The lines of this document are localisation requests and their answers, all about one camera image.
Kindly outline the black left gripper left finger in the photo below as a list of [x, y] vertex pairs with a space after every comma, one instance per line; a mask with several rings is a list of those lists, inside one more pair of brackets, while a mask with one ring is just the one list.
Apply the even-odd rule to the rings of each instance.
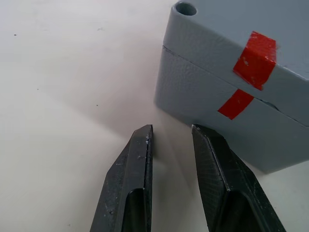
[[108, 170], [90, 230], [149, 232], [152, 223], [153, 127], [135, 130]]

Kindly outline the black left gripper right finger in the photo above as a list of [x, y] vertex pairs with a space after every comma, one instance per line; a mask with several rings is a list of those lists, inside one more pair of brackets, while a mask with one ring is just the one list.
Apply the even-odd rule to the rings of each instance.
[[215, 130], [192, 126], [197, 179], [210, 232], [283, 232], [250, 168]]

